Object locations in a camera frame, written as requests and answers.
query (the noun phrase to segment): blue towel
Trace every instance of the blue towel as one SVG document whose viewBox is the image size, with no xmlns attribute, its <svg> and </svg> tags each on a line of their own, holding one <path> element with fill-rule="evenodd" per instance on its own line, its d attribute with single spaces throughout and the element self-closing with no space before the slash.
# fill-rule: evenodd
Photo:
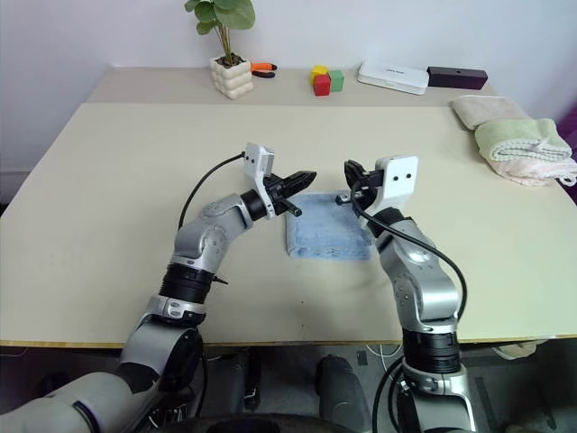
<svg viewBox="0 0 577 433">
<path fill-rule="evenodd" d="M 287 213 L 287 253 L 301 259 L 368 260 L 372 236 L 361 229 L 351 205 L 334 198 L 345 191 L 311 192 L 290 200 L 303 211 Z"/>
</svg>

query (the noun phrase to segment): white towel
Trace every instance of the white towel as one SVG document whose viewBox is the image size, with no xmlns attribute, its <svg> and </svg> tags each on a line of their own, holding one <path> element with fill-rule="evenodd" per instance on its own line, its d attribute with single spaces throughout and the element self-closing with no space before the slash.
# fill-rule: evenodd
<svg viewBox="0 0 577 433">
<path fill-rule="evenodd" d="M 465 95 L 453 101 L 453 110 L 472 131 L 491 120 L 530 119 L 517 102 L 506 97 Z"/>
<path fill-rule="evenodd" d="M 511 161 L 494 161 L 487 159 L 489 165 L 505 179 L 536 187 L 559 179 L 568 187 L 577 184 L 577 162 L 571 158 L 561 161 L 543 161 L 535 158 L 518 158 Z"/>
</svg>

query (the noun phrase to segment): yellow block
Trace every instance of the yellow block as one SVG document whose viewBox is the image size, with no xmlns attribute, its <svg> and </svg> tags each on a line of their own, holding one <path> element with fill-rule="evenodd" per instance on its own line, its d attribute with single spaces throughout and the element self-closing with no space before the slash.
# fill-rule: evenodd
<svg viewBox="0 0 577 433">
<path fill-rule="evenodd" d="M 313 66 L 313 70 L 310 71 L 310 84 L 315 84 L 315 77 L 317 75 L 324 75 L 328 74 L 328 68 L 323 65 L 315 65 Z"/>
</svg>

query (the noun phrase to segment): white flower pot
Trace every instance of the white flower pot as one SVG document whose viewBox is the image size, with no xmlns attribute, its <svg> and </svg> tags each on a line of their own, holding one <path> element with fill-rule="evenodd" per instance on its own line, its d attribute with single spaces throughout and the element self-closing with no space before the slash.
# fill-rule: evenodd
<svg viewBox="0 0 577 433">
<path fill-rule="evenodd" d="M 217 57 L 210 60 L 210 71 L 218 90 L 231 99 L 252 90 L 251 63 L 248 60 L 231 68 L 219 65 L 216 63 L 217 60 Z"/>
</svg>

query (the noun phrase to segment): white wall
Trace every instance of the white wall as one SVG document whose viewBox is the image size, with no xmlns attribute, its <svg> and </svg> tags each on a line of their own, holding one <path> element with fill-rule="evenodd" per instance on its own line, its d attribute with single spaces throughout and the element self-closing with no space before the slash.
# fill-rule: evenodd
<svg viewBox="0 0 577 433">
<path fill-rule="evenodd" d="M 250 59 L 290 68 L 351 67 L 381 57 L 422 68 L 486 69 L 500 93 L 532 115 L 557 119 L 577 99 L 575 0 L 253 2 L 254 29 L 234 35 L 234 48 Z M 206 65 L 218 52 L 216 37 L 196 35 L 183 3 L 0 0 L 2 199 L 13 195 L 20 172 L 40 159 L 106 65 Z"/>
</svg>

